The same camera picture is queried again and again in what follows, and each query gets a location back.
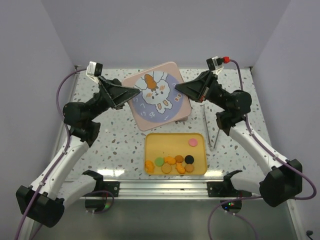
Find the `silver tin lid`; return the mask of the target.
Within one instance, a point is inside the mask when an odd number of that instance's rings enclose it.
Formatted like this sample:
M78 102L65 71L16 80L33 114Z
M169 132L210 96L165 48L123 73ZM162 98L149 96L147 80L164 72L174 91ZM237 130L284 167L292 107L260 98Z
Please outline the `silver tin lid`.
M141 131L189 117L192 113L190 100L175 90L175 85L183 82L180 70L173 61L141 71L122 81L123 86L140 90L140 94L128 104Z

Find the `metal tongs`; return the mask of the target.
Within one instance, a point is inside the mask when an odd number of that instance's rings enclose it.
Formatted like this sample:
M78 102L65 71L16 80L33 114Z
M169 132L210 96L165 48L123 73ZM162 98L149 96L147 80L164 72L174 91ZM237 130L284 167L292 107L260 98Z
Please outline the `metal tongs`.
M213 152L217 146L217 139L220 134L220 129L215 126L214 122L209 119L210 108L208 108L205 104L202 107L203 109L203 120L204 120L204 127L206 132L207 144L209 150Z

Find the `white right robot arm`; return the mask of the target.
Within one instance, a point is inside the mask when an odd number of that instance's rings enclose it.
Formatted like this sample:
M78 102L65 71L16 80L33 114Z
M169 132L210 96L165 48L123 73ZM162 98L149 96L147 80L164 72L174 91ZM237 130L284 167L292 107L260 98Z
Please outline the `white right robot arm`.
M261 195L269 206L276 207L302 192L302 164L278 153L250 126L246 115L251 111L252 97L248 92L226 91L218 83L218 76L209 70L192 81L177 84L175 89L190 100L207 100L222 108L222 112L216 113L218 128L240 144L264 174L263 180L254 182L243 176L241 170L228 173L222 185L227 196L246 191Z

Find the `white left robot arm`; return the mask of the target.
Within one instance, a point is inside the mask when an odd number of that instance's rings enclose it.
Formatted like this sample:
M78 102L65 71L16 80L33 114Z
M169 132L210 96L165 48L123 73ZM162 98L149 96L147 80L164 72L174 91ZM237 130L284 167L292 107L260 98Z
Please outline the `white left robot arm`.
M101 124L94 119L108 109L120 110L125 103L140 94L134 87L123 86L118 79L96 78L98 92L86 102L69 102L62 109L67 137L51 163L30 185L20 186L16 199L21 213L52 228L65 211L65 199L58 192L82 155L98 138Z

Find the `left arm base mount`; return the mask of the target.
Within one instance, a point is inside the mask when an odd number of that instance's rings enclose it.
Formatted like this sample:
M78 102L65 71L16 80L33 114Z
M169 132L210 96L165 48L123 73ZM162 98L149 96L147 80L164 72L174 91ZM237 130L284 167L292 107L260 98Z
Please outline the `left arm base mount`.
M120 191L120 182L119 181L104 181L102 184L102 190L103 191L108 191L115 198L119 196L119 191Z

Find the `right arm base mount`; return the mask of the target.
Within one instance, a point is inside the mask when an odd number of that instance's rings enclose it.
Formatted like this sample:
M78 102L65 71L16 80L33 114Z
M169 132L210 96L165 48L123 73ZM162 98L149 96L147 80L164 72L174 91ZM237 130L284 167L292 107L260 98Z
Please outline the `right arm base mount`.
M207 194L210 198L242 198L251 197L252 193L245 190L236 190L228 181L209 181L206 183Z

